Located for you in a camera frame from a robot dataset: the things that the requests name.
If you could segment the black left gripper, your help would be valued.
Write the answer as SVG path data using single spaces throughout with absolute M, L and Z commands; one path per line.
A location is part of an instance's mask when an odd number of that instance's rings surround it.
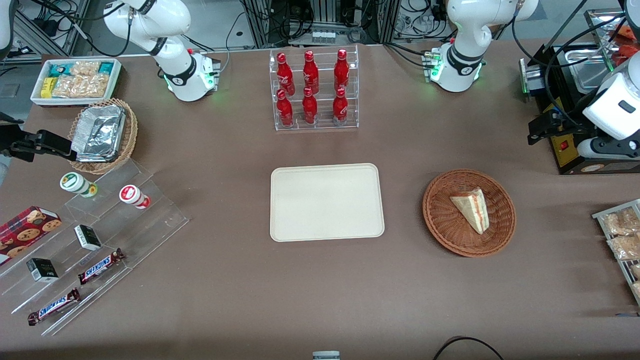
M 600 135 L 600 131 L 583 116 L 569 120 L 556 110 L 548 110 L 530 121 L 528 145 L 533 146 L 546 138 L 558 138 L 567 135 L 577 135 L 579 138 L 591 139 Z

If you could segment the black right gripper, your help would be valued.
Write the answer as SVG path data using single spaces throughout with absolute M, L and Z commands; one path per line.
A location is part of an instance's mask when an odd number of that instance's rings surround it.
M 25 162 L 33 162 L 37 153 L 48 154 L 66 160 L 74 159 L 73 143 L 66 137 L 59 136 L 48 130 L 38 130 L 35 133 L 24 131 L 21 127 L 25 121 L 0 113 L 0 150 L 1 155 L 18 158 Z

